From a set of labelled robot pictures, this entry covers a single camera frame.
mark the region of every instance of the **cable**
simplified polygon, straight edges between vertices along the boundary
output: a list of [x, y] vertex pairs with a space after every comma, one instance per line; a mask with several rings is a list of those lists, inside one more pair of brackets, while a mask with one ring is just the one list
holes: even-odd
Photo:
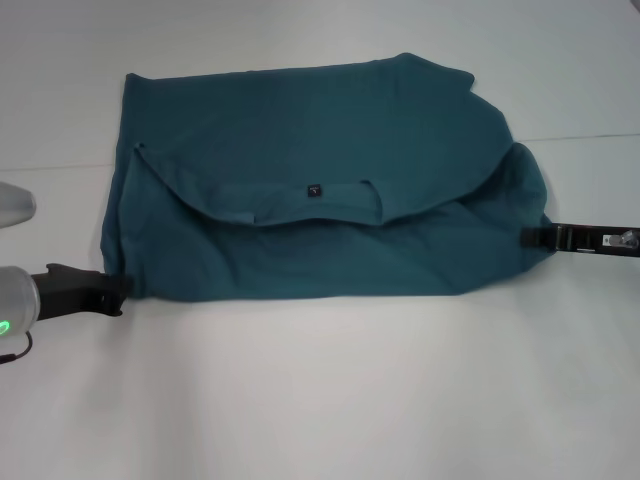
[[3, 363], [15, 362], [17, 359], [24, 357], [29, 351], [31, 347], [33, 347], [33, 338], [31, 337], [31, 332], [27, 332], [27, 340], [29, 340], [29, 345], [27, 349], [22, 353], [10, 353], [8, 355], [0, 355], [0, 365]]

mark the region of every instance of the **folded shirt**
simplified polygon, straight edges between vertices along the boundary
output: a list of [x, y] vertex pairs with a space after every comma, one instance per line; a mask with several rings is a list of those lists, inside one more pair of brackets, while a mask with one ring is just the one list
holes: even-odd
[[128, 75], [106, 271], [204, 301], [450, 295], [528, 270], [544, 181], [473, 81], [411, 54]]

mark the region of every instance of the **white surface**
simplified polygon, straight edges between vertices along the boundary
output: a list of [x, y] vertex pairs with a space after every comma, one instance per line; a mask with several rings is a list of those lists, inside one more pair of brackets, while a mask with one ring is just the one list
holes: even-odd
[[125, 74], [409, 51], [476, 76], [517, 139], [640, 133], [628, 0], [1, 0], [0, 168], [105, 165]]
[[[0, 230], [0, 265], [33, 273], [101, 267], [131, 70], [412, 51], [476, 74], [520, 138], [640, 119], [640, 15], [624, 1], [35, 4], [0, 0], [0, 166], [105, 166], [0, 172], [39, 206]], [[528, 146], [552, 218], [640, 225], [640, 137]], [[635, 479], [639, 269], [564, 254], [456, 298], [145, 301], [41, 322], [0, 367], [0, 479]]]

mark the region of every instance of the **clothing label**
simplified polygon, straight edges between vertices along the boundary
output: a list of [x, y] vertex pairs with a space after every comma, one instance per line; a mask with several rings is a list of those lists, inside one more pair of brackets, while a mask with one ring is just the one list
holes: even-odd
[[321, 197], [322, 187], [320, 185], [309, 185], [307, 187], [307, 195], [309, 197]]

